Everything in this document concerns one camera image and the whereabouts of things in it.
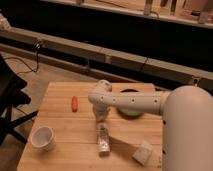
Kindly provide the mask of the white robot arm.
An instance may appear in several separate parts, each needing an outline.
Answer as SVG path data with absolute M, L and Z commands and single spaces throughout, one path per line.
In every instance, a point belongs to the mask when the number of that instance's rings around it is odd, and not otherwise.
M 111 106 L 160 115 L 163 122 L 163 171 L 213 171 L 213 95 L 186 85 L 172 91 L 127 92 L 112 90 L 99 81 L 89 92 L 97 121 Z

